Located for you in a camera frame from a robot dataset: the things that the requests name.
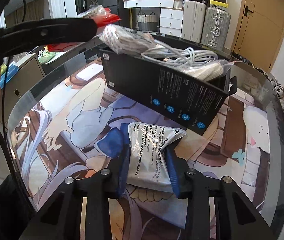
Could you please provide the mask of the white drawer desk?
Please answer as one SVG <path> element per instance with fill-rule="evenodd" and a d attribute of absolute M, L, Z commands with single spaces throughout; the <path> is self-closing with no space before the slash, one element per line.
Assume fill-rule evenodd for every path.
<path fill-rule="evenodd" d="M 124 0 L 124 8 L 129 9 L 130 26 L 133 27 L 133 9 L 144 14 L 157 16 L 158 31 L 163 34 L 180 37 L 183 23 L 182 0 Z"/>

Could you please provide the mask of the red white zip bag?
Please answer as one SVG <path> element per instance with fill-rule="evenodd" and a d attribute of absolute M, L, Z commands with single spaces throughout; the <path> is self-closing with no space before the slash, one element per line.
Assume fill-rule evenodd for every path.
<path fill-rule="evenodd" d="M 117 14 L 113 14 L 110 8 L 104 8 L 102 5 L 93 7 L 77 15 L 78 18 L 91 18 L 97 24 L 98 28 L 116 23 L 121 20 Z"/>

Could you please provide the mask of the black cardboard storage box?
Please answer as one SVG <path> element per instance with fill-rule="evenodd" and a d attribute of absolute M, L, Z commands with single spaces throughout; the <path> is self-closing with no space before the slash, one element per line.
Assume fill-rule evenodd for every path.
<path fill-rule="evenodd" d="M 202 81 L 140 54 L 117 54 L 108 45 L 101 47 L 100 55 L 109 88 L 200 135 L 236 92 L 230 69 Z"/>

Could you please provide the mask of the adidas bag of white laces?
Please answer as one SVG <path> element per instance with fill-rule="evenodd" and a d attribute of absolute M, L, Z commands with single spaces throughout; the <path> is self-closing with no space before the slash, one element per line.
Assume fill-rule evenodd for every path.
<path fill-rule="evenodd" d="M 109 24 L 99 34 L 99 39 L 113 52 L 139 56 L 157 44 L 150 33 L 144 33 L 127 27 Z"/>

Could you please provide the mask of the striped woven basket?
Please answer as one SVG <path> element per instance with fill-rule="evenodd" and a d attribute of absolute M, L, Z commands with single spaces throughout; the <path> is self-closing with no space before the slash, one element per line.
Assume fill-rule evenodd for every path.
<path fill-rule="evenodd" d="M 137 23 L 139 31 L 158 31 L 158 16 L 154 12 L 147 15 L 139 11 Z"/>

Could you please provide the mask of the green white snack packet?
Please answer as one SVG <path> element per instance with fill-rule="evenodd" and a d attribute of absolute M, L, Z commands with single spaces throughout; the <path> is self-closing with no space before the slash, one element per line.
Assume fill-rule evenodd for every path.
<path fill-rule="evenodd" d="M 172 192 L 164 149 L 186 135 L 180 128 L 132 122 L 128 125 L 131 155 L 127 183 Z"/>

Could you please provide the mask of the silver aluminium suitcase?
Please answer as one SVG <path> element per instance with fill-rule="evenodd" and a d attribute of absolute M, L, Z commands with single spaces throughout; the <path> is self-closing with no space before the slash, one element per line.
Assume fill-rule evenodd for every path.
<path fill-rule="evenodd" d="M 230 26 L 231 14 L 219 8 L 208 7 L 205 14 L 201 44 L 222 50 Z"/>

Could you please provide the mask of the bag of white rope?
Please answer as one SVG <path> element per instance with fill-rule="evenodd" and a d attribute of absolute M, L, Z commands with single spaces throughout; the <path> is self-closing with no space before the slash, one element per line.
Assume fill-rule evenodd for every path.
<path fill-rule="evenodd" d="M 202 66 L 182 68 L 181 72 L 201 81 L 211 81 L 225 76 L 237 61 L 216 60 Z"/>

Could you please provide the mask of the wooden door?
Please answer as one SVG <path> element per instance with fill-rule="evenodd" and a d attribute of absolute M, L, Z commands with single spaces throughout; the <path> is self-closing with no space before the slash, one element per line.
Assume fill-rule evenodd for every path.
<path fill-rule="evenodd" d="M 231 51 L 270 72 L 284 38 L 284 0 L 242 0 Z"/>

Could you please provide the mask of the grey side cabinet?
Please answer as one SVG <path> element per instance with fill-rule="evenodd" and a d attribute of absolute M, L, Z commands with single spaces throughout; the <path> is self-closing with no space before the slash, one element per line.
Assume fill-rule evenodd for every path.
<path fill-rule="evenodd" d="M 8 81 L 5 90 L 5 122 L 19 99 L 45 76 L 36 54 L 27 54 L 14 65 L 18 71 Z"/>

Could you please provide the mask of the white hard suitcase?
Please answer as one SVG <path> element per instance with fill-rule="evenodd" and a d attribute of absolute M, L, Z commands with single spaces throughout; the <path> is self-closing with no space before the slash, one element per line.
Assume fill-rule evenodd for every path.
<path fill-rule="evenodd" d="M 199 43 L 207 6 L 201 2 L 185 1 L 181 38 Z"/>

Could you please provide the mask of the anime print desk mat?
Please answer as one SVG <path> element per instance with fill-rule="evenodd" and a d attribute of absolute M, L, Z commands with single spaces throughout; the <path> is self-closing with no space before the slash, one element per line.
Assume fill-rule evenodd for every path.
<path fill-rule="evenodd" d="M 21 239 L 273 239 L 227 175 L 191 166 L 207 137 L 108 88 L 93 62 L 9 117 L 35 209 Z"/>

